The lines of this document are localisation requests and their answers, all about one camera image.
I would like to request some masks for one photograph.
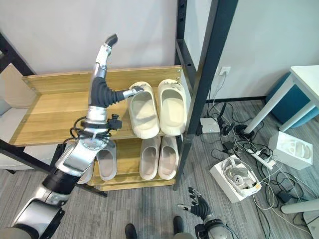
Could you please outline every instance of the white slipper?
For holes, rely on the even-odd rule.
[[[142,139],[153,138],[160,131],[160,122],[156,111],[155,97],[151,86],[136,82],[130,86],[140,86],[143,92],[128,98],[128,108],[134,134]]]
[[[172,179],[178,166],[178,149],[176,138],[165,135],[161,140],[161,150],[159,156],[159,176],[162,179]]]
[[[96,155],[99,163],[99,172],[102,180],[107,181],[115,177],[117,172],[116,145],[109,143]]]
[[[94,161],[91,163],[91,165],[87,168],[85,173],[82,175],[80,180],[78,181],[78,184],[85,184],[88,181],[91,180],[92,175],[93,175],[93,169],[94,169]]]
[[[184,133],[187,111],[185,90],[181,83],[163,80],[159,84],[158,95],[160,129],[172,136]]]
[[[141,147],[140,176],[151,180],[156,176],[159,166],[160,136],[143,139]]]

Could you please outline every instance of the wall socket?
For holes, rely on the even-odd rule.
[[[230,66],[222,66],[220,69],[219,75],[222,76],[222,75],[224,75],[224,73],[226,73],[226,75],[228,75],[230,72],[230,68],[231,68]]]

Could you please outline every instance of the wooden shelf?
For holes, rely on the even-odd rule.
[[[73,72],[64,74],[23,77],[37,96],[10,140],[16,146],[59,144],[70,137],[69,129],[74,122],[87,113],[88,87],[91,73]],[[180,81],[181,67],[150,67],[108,71],[107,83],[113,90],[123,90],[138,81],[148,82],[158,103],[157,87],[162,80]],[[133,131],[127,101],[107,108],[108,117],[119,115],[122,128],[112,131],[112,140],[117,145],[117,175],[109,180],[100,178],[98,163],[89,185],[102,191],[173,185],[175,179],[163,180],[158,175],[144,180],[139,174],[142,140]]]
[[[139,138],[116,140],[117,175],[109,181],[103,181],[100,178],[99,165],[96,161],[92,179],[88,184],[99,186],[103,191],[173,185],[174,179],[163,180],[158,175],[152,180],[144,180],[140,177],[141,142]]]
[[[108,83],[110,87],[114,85],[114,89],[116,90],[121,86],[122,89],[125,89],[131,85],[132,79],[138,81],[138,74],[141,76],[139,80],[147,81],[145,76],[148,76],[151,81],[151,86],[156,86],[153,87],[153,91],[156,101],[158,102],[158,84],[164,79],[173,79],[171,76],[175,76],[176,74],[180,75],[180,72],[177,72],[178,70],[180,71],[180,66],[162,67],[159,69],[147,68],[146,70],[114,71],[115,76],[112,75],[112,72],[108,72],[108,77],[110,76],[110,82]],[[126,82],[126,85],[124,83],[122,83],[122,85],[118,84],[121,75],[119,73],[122,73],[122,77],[129,78],[127,81],[123,80]],[[81,87],[79,89],[74,89],[75,83],[73,81],[74,79],[80,80],[84,77],[83,75],[86,76],[87,74],[88,73],[69,73],[66,75],[28,77],[28,84],[33,87],[38,87],[37,91],[39,95],[21,120],[21,123],[10,140],[10,144],[16,146],[59,144],[69,138],[69,129],[73,126],[74,122],[87,113],[88,91],[86,88],[86,91],[69,92],[70,89],[66,90],[65,88],[72,86],[72,89],[75,91],[83,90],[83,83],[80,84]],[[136,138],[132,131],[126,100],[109,106],[107,113],[109,117],[111,114],[118,114],[120,120],[123,122],[120,130],[111,132],[111,139]]]

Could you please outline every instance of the black shoe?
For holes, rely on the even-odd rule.
[[[173,225],[174,225],[174,235],[176,235],[177,233],[184,232],[184,223],[183,223],[183,219],[180,216],[174,217]]]
[[[137,239],[138,235],[133,224],[127,224],[125,227],[125,236],[126,239]]]

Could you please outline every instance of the blue chair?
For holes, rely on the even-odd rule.
[[[275,92],[289,76],[290,72],[286,73],[278,80],[276,86],[267,95],[266,102],[270,100],[270,98],[275,94]],[[281,123],[285,123],[299,110],[301,110],[301,108],[304,107],[309,101],[309,98],[298,88],[298,86],[294,85],[271,112]],[[304,117],[302,117],[297,123],[295,123],[291,128],[301,126],[317,115],[319,115],[319,110],[318,108],[314,108]]]

